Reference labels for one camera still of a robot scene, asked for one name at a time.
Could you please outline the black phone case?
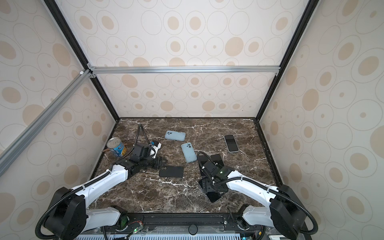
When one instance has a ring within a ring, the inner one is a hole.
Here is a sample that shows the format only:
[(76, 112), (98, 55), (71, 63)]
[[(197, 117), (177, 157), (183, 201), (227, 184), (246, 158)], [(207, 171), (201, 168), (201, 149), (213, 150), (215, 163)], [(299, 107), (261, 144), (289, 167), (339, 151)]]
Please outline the black phone case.
[(184, 176), (184, 168), (180, 166), (163, 166), (159, 171), (161, 178), (182, 178)]

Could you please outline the black phone front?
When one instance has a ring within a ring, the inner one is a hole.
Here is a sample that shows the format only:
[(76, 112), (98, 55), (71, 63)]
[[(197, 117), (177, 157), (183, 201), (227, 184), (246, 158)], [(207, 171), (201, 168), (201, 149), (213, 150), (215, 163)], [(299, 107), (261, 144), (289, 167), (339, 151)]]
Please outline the black phone front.
[(209, 198), (210, 202), (214, 203), (214, 202), (218, 201), (223, 196), (223, 193), (208, 192), (208, 193), (206, 193), (206, 195)]

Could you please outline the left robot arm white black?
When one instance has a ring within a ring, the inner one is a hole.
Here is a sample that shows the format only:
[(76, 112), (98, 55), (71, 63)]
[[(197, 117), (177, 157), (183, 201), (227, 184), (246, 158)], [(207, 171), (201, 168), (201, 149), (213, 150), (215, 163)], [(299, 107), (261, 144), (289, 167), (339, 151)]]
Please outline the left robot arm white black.
[(147, 141), (146, 144), (135, 142), (133, 148), (103, 174), (72, 189), (58, 189), (36, 224), (36, 237), (40, 240), (73, 240), (81, 233), (96, 228), (112, 226), (117, 231), (126, 230), (129, 217), (124, 209), (114, 206), (90, 210), (88, 207), (98, 197), (141, 170), (159, 170), (163, 164), (162, 157), (158, 156), (161, 146), (158, 141)]

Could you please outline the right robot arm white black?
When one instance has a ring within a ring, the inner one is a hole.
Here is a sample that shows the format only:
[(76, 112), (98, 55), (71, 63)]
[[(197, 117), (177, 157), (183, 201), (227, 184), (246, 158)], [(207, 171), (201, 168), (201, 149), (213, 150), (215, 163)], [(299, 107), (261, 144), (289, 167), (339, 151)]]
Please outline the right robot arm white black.
[(204, 152), (197, 153), (197, 161), (203, 175), (199, 184), (212, 203), (232, 190), (262, 204), (261, 208), (242, 208), (240, 216), (235, 219), (240, 229), (247, 230), (254, 225), (271, 227), (291, 240), (297, 239), (299, 234), (314, 235), (318, 232), (319, 226), (315, 217), (303, 206), (290, 187), (260, 183), (231, 167), (214, 162)]

